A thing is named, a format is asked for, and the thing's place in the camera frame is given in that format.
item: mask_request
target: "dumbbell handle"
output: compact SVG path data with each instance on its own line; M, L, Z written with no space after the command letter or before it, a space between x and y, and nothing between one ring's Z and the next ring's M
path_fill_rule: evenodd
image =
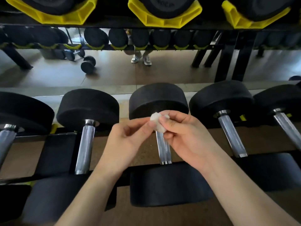
M161 164L171 164L171 152L168 142L163 138L163 133L156 132Z
M248 156L227 111L222 110L219 112L219 115L219 123L224 130L235 157L242 158Z
M295 146L301 150L301 134L290 121L290 119L286 116L285 113L281 112L281 110L274 109L276 113L274 115L274 119L278 122L284 132L288 135L291 141L295 144Z
M82 129L82 138L79 145L75 174L82 175L89 172L92 154L93 139L95 133L95 121L85 120Z
M7 156L13 140L16 137L17 127L15 125L6 124L4 130L0 132L0 168Z

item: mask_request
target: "left hand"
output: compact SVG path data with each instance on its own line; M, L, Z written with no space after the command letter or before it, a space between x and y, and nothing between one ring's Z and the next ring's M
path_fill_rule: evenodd
M141 144L152 134L156 124L150 118L115 124L97 164L110 175L120 176L136 156Z

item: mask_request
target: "hand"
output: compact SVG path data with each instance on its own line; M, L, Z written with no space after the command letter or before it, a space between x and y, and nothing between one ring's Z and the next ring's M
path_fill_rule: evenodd
M197 118L173 110L165 110L160 114L170 117L159 118L167 130L164 138L184 161L201 173L205 170L207 156L223 151Z
M120 176L136 156L141 144L152 134L155 126L149 117L115 124L96 167L110 175Z

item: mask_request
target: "white sneaker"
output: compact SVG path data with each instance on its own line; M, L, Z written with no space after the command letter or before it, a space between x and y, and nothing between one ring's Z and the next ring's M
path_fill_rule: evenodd
M148 55L143 57L143 61L146 66L151 66L151 60Z
M131 63L135 64L135 63L139 62L139 60L140 59L137 56L134 55L134 57L131 60Z

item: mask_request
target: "white tissue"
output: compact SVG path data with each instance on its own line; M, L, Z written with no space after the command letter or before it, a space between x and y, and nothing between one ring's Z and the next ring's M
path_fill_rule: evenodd
M150 120L154 121L156 123L156 128L155 131L158 131L160 133L164 133L166 132L166 129L160 124L159 122L159 117L161 117L162 115L160 113L154 113L150 116Z

